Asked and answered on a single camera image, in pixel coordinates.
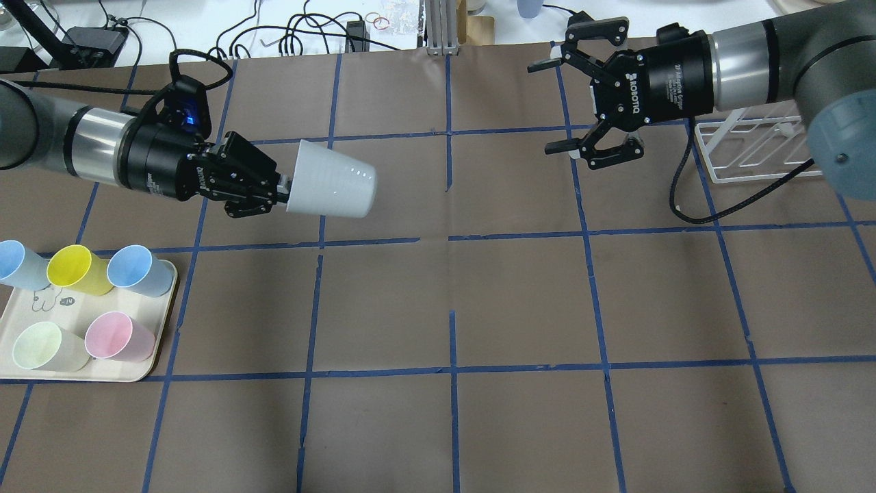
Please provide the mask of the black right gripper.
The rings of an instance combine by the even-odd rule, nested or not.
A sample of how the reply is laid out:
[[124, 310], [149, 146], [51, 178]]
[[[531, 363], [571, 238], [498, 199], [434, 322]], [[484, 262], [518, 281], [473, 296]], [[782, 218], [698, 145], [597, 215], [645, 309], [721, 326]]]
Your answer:
[[567, 153], [584, 159], [591, 169], [641, 159], [644, 144], [637, 131], [643, 126], [692, 118], [711, 112], [714, 84], [709, 36], [678, 24], [661, 27], [653, 47], [618, 49], [607, 60], [579, 50], [590, 38], [603, 38], [614, 47], [626, 40], [626, 18], [571, 18], [565, 34], [565, 55], [536, 60], [528, 74], [566, 63], [591, 78], [589, 90], [597, 124], [581, 138], [545, 144], [545, 154]]

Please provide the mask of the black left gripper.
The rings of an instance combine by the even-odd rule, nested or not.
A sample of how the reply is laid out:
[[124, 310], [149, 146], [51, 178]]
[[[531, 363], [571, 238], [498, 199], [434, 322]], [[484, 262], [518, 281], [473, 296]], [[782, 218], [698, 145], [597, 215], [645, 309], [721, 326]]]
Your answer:
[[202, 196], [244, 218], [271, 212], [291, 193], [292, 178], [238, 132], [210, 143], [162, 123], [138, 123], [120, 144], [120, 184], [178, 201]]

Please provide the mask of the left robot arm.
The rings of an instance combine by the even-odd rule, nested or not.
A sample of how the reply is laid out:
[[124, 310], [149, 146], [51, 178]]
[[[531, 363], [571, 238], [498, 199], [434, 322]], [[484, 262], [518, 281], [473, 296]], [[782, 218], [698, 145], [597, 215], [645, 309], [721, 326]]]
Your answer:
[[2, 169], [41, 168], [154, 196], [223, 203], [231, 218], [285, 205], [291, 181], [238, 132], [216, 143], [204, 84], [181, 76], [137, 112], [2, 81]]

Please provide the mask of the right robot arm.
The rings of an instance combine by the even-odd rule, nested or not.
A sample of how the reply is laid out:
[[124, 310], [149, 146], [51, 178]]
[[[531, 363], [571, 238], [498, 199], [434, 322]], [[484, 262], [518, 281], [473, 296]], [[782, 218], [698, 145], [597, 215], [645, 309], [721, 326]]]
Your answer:
[[550, 58], [528, 72], [568, 65], [589, 76], [597, 122], [544, 151], [606, 168], [643, 156], [643, 126], [793, 101], [833, 190], [873, 201], [874, 23], [873, 1], [844, 1], [710, 34], [670, 24], [654, 46], [633, 50], [628, 18], [575, 13]]

